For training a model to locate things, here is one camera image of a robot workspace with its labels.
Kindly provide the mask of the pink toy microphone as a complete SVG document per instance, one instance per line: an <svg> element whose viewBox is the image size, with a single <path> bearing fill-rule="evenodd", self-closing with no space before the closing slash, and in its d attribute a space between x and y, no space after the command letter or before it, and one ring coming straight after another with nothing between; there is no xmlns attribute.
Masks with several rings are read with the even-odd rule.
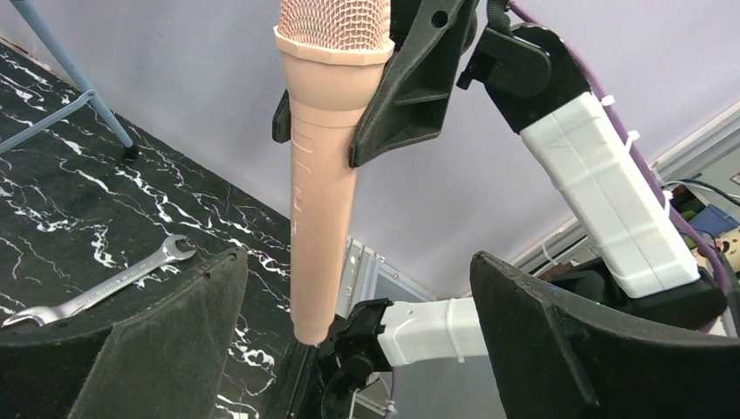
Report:
<svg viewBox="0 0 740 419"><path fill-rule="evenodd" d="M290 310L296 339L333 322L356 173L350 143L394 52L388 1L283 1L274 29L291 113Z"/></svg>

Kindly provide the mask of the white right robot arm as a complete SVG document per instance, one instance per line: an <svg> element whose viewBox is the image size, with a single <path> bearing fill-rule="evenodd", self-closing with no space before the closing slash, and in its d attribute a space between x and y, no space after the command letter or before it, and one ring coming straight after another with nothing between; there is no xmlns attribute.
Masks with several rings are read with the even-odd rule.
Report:
<svg viewBox="0 0 740 419"><path fill-rule="evenodd" d="M322 418L370 374L487 355L509 418L736 418L739 342L700 333L728 300L654 195L561 38L489 24L458 80L482 82L600 248L546 282L487 252L468 299L360 302L332 340Z"/></svg>

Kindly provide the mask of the black round-base microphone stand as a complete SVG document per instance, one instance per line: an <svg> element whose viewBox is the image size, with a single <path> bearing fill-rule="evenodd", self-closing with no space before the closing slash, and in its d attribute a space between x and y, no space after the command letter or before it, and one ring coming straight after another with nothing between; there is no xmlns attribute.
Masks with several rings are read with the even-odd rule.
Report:
<svg viewBox="0 0 740 419"><path fill-rule="evenodd" d="M474 1L283 1L273 139L316 173L436 138L476 28Z"/></svg>

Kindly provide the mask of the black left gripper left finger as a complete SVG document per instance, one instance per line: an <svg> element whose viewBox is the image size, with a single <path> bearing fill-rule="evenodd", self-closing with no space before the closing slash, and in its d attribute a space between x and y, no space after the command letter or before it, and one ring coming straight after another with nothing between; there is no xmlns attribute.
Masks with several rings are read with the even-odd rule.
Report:
<svg viewBox="0 0 740 419"><path fill-rule="evenodd" d="M145 292L1 332L4 418L210 418L248 281L223 251Z"/></svg>

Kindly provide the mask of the silver open-end wrench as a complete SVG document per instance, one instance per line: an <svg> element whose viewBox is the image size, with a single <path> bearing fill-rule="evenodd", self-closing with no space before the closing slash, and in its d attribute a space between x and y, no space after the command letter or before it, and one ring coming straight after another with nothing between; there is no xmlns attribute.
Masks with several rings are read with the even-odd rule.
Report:
<svg viewBox="0 0 740 419"><path fill-rule="evenodd" d="M138 263L126 268L93 288L56 306L33 306L11 315L2 323L2 328L30 320L38 326L69 319L96 306L116 292L146 277L152 271L173 262L185 261L196 254L196 250L182 251L178 243L186 241L184 235L168 236L160 247Z"/></svg>

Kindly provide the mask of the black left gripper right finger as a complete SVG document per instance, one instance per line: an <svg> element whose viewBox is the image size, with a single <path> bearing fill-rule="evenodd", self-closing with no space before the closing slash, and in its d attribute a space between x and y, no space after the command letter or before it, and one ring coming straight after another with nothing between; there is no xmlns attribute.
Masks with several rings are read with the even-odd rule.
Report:
<svg viewBox="0 0 740 419"><path fill-rule="evenodd" d="M469 281L507 417L738 417L738 340L616 311L485 251Z"/></svg>

